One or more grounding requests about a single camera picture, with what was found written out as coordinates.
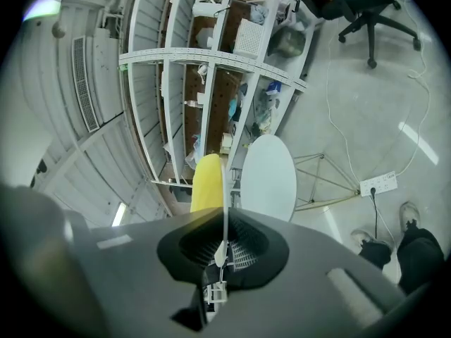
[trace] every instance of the air vent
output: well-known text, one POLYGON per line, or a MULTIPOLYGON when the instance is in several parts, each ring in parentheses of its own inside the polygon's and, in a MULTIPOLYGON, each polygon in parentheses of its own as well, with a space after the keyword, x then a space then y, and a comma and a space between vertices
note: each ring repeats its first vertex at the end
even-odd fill
POLYGON ((89 132, 99 129, 96 113, 92 106, 91 94, 87 85, 85 37, 77 37, 72 41, 72 72, 78 105, 89 132))

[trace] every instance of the pegboard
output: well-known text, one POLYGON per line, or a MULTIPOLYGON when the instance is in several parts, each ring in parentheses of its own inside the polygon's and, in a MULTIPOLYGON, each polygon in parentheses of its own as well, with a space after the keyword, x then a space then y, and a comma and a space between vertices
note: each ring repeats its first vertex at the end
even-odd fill
POLYGON ((158 47, 160 22, 166 0, 135 0, 132 10, 128 51, 158 47))
POLYGON ((228 132, 228 104, 240 87, 242 73, 218 69, 211 98, 210 122, 205 154, 218 153, 224 132, 228 132))
MULTIPOLYGON (((229 52, 229 46, 232 46, 236 38, 240 21, 243 18, 249 19, 250 5, 241 1, 231 1, 230 10, 224 27, 223 38, 221 42, 221 51, 229 52)), ((196 42, 196 35, 203 27, 214 27, 215 18, 197 17, 194 19, 192 34, 190 37, 190 47, 199 48, 196 42)), ((206 140, 206 154, 211 152, 219 153, 223 132, 228 131, 228 104, 233 99, 239 87, 237 82, 241 81, 242 74, 229 72, 234 78, 226 72, 227 70, 218 69, 211 100, 211 110, 209 119, 209 129, 206 140)), ((204 92, 205 85, 202 85, 200 76, 198 76, 197 65, 187 66, 187 75, 185 81, 185 100, 197 100, 197 92, 204 92)), ((190 108, 185 106, 185 146, 186 155, 191 152, 194 144, 194 134, 199 134, 202 124, 202 110, 199 108, 190 108)))
POLYGON ((243 1, 232 0, 230 10, 225 23, 223 40, 221 42, 221 51, 231 53, 233 50, 233 42, 235 41, 240 27, 241 19, 250 19, 251 6, 243 1))
MULTIPOLYGON (((185 81, 185 100, 197 101, 197 92, 204 92, 200 76, 197 74, 198 65, 187 65, 185 81)), ((200 134, 202 124, 202 109, 185 105, 185 146, 187 156, 192 149, 195 134, 200 134)))

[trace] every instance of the chair base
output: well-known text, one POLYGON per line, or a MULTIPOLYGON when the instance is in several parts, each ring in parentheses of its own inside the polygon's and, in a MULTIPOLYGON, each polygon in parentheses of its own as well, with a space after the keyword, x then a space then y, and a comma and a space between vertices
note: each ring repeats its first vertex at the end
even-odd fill
MULTIPOLYGON (((401 8, 401 5, 397 2, 393 2, 393 6, 396 10, 399 10, 401 8)), ((393 29, 405 32, 406 34, 409 34, 414 38, 413 45, 414 49, 417 51, 421 50, 421 42, 418 39, 418 35, 415 31, 412 29, 409 29, 407 26, 400 24, 397 21, 394 21, 392 19, 386 18, 385 16, 379 15, 381 11, 380 9, 377 12, 373 11, 364 11, 362 12, 362 15, 356 19, 353 23, 348 25, 340 34, 338 34, 338 41, 339 42, 346 42, 346 35, 348 35, 351 32, 356 32, 360 30, 363 26, 367 26, 368 28, 368 41, 369 41, 369 59, 368 59, 368 65, 371 69, 374 69, 377 66, 376 60, 374 60, 374 27, 376 24, 382 24, 389 27, 392 27, 393 29)))

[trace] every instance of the cable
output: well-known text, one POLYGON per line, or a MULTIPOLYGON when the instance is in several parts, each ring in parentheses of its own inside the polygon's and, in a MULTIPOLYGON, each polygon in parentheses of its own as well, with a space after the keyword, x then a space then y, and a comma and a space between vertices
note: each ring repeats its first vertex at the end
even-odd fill
POLYGON ((347 159, 350 163, 350 168, 351 168, 351 172, 352 175, 354 176, 354 179, 356 180, 357 184, 359 184, 360 180, 357 178, 357 176, 354 173, 354 170, 352 169, 352 163, 351 163, 351 157, 350 157, 350 150, 347 146, 347 139, 346 136, 343 134, 343 132, 340 130, 340 128, 332 121, 332 118, 330 117, 330 104, 329 104, 329 74, 330 74, 330 64, 332 63, 332 55, 330 52, 330 43, 332 42, 332 39, 335 37, 335 33, 338 31, 338 28, 340 27, 340 19, 337 19, 338 23, 337 23, 337 28, 335 29, 335 32, 332 34, 332 37, 329 40, 329 44, 328 44, 328 49, 329 49, 329 64, 327 67, 327 78, 326 78, 326 102, 327 102, 327 109, 328 109, 328 117, 329 117, 329 121, 330 123, 333 125, 333 127, 338 130, 338 132, 342 135, 343 139, 345 140, 345 144, 346 144, 346 154, 347 154, 347 159))
MULTIPOLYGON (((412 15, 410 15, 409 9, 407 8, 407 0, 404 0, 404 9, 406 10, 407 15, 409 16, 410 20, 413 21, 413 23, 415 24, 416 27, 416 33, 418 34, 419 29, 418 29, 418 24, 416 23, 416 21, 413 19, 412 15)), ((396 174, 397 177, 399 177, 401 174, 403 174, 410 166, 410 164, 412 163, 412 161, 415 158, 416 152, 418 151, 418 146, 420 145, 420 133, 421 133, 421 126, 423 124, 423 121, 425 121, 426 117, 428 116, 428 112, 429 112, 429 107, 431 106, 431 91, 429 89, 429 86, 427 84, 427 82, 425 81, 424 78, 422 78, 423 74, 427 71, 428 67, 426 65, 426 62, 424 61, 424 44, 421 44, 421 61, 423 62, 424 65, 424 70, 421 73, 418 73, 417 71, 413 70, 413 69, 409 69, 409 71, 411 71, 412 73, 416 74, 416 75, 412 75, 412 74, 407 74, 408 77, 410 77, 411 79, 414 79, 416 82, 418 82, 427 92, 428 92, 428 107, 426 109, 426 112, 424 113, 424 117, 423 119, 421 119, 419 125, 418 125, 418 135, 416 138, 416 146, 415 146, 415 150, 414 153, 412 154, 412 157, 410 158, 409 162, 407 163, 407 165, 405 166, 404 169, 401 170, 400 173, 396 174)))
POLYGON ((371 188, 371 196, 373 197, 374 211, 376 212, 376 223, 374 224, 374 239, 378 239, 378 210, 376 208, 376 188, 371 188))
POLYGON ((379 216, 381 217, 382 223, 384 224, 388 234, 390 235, 390 237, 392 238, 393 241, 393 255, 395 256, 395 264, 396 264, 396 283, 398 283, 400 281, 400 262, 397 259, 397 247, 396 247, 396 241, 395 238, 393 237, 392 232, 390 231, 390 229, 388 229, 387 223, 385 222, 385 219, 383 218, 381 212, 379 211, 379 209, 377 209, 377 212, 379 213, 379 216))

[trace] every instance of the white basket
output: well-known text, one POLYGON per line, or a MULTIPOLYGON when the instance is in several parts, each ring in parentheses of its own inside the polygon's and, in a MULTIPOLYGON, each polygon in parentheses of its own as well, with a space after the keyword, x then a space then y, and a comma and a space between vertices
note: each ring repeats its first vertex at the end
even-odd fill
POLYGON ((261 49, 261 37, 264 27, 246 19, 242 19, 238 28, 237 39, 233 53, 255 59, 261 49))

